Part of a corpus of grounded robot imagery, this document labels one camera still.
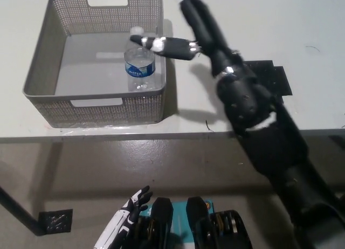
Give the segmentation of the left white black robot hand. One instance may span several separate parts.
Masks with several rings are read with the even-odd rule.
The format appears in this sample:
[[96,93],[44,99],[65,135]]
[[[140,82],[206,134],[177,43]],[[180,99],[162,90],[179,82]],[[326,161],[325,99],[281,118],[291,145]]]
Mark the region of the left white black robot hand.
[[142,211],[145,211],[146,205],[153,193],[149,191],[150,186],[137,191],[129,200],[117,210],[102,234],[94,245],[94,248],[121,248],[130,232],[139,219]]

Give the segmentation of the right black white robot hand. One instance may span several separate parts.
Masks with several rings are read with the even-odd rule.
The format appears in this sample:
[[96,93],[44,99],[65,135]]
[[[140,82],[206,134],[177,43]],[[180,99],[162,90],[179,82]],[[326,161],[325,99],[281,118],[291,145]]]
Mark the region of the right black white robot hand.
[[209,8],[202,0],[178,0],[191,27],[193,41],[173,37],[146,37],[133,33],[130,41],[165,58],[193,60],[207,56],[216,93],[234,129],[245,131],[265,122],[278,112],[279,100],[263,86],[241,55],[230,49]]

